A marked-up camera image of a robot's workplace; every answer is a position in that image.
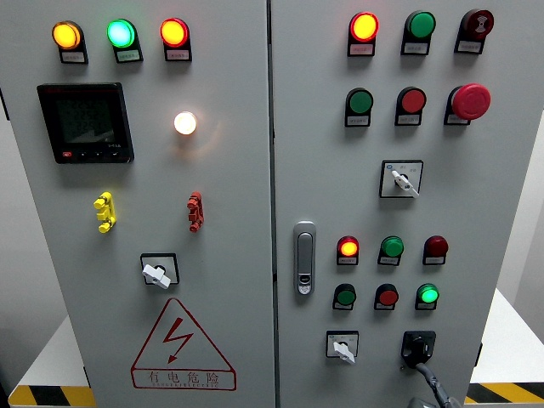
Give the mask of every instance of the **switch knob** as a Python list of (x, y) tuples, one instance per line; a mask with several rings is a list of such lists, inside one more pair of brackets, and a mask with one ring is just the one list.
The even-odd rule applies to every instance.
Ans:
[(144, 270), (142, 271), (142, 274), (150, 278), (153, 283), (162, 289), (168, 289), (170, 286), (170, 278), (168, 278), (165, 274), (165, 270), (161, 266), (157, 266), (153, 268), (151, 265), (145, 265)]
[(461, 119), (472, 121), (482, 117), (491, 105), (491, 93), (479, 83), (458, 88), (451, 97), (451, 109)]
[(354, 354), (349, 351), (347, 344), (334, 342), (334, 352), (346, 363), (355, 364)]
[(391, 170), (391, 174), (393, 174), (394, 182), (404, 191), (409, 193), (412, 197), (417, 198), (419, 197), (419, 193), (416, 189), (414, 189), (414, 186), (410, 181), (408, 181), (408, 178), (397, 172), (396, 170)]

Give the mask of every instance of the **lightning bolt symbol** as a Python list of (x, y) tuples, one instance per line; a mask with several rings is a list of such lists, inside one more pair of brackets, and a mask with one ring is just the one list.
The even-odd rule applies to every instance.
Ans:
[(173, 322), (173, 325), (170, 328), (170, 331), (168, 332), (167, 336), (164, 337), (164, 340), (162, 340), (163, 343), (170, 343), (170, 342), (173, 342), (175, 340), (182, 340), (183, 339), (183, 342), (181, 343), (181, 346), (179, 346), (178, 351), (176, 351), (174, 354), (171, 354), (170, 357), (168, 358), (168, 364), (170, 364), (173, 361), (178, 359), (178, 357), (176, 357), (176, 355), (178, 355), (179, 351), (184, 347), (185, 344), (187, 344), (187, 342), (190, 340), (190, 338), (193, 337), (193, 334), (195, 334), (195, 333), (191, 333), (191, 334), (184, 334), (183, 336), (172, 337), (174, 332), (176, 330), (178, 330), (178, 327), (179, 327), (179, 325), (181, 325), (182, 321), (184, 321), (184, 320), (181, 317), (178, 317), (176, 319), (176, 321)]

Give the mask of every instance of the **red terminal connector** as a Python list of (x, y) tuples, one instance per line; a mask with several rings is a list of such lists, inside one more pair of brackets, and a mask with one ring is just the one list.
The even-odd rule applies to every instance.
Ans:
[(189, 231), (197, 232), (204, 224), (204, 212), (202, 210), (202, 195), (198, 191), (193, 191), (187, 201), (189, 208), (189, 221), (191, 222)]

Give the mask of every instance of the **yellow black hazard stripe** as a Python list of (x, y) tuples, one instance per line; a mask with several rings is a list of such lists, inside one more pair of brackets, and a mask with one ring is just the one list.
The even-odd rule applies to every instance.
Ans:
[(486, 382), (470, 384), (468, 404), (544, 404), (544, 382)]
[(90, 387), (19, 385), (9, 396), (11, 406), (96, 406)]

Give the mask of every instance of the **red indicator light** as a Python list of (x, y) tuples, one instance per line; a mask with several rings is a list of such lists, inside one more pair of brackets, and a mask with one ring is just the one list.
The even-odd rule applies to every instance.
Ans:
[(384, 306), (393, 306), (399, 300), (399, 294), (394, 291), (385, 291), (380, 295), (380, 303)]
[(427, 97), (421, 89), (412, 89), (404, 94), (402, 97), (402, 109), (408, 113), (416, 113), (423, 109)]
[(338, 251), (344, 257), (353, 257), (359, 251), (359, 242), (353, 237), (344, 237), (338, 242)]
[(168, 47), (181, 47), (189, 39), (189, 27), (181, 19), (164, 20), (161, 25), (161, 38)]
[(462, 19), (462, 28), (473, 40), (483, 40), (493, 30), (495, 19), (488, 10), (471, 10)]
[(379, 29), (379, 22), (373, 13), (358, 13), (351, 19), (349, 31), (351, 35), (358, 41), (368, 43), (372, 41)]
[(445, 257), (448, 249), (450, 249), (448, 241), (443, 236), (434, 235), (425, 241), (425, 253), (428, 257)]
[(460, 87), (453, 95), (451, 109), (461, 119), (472, 121), (482, 117), (491, 105), (491, 93), (479, 83)]

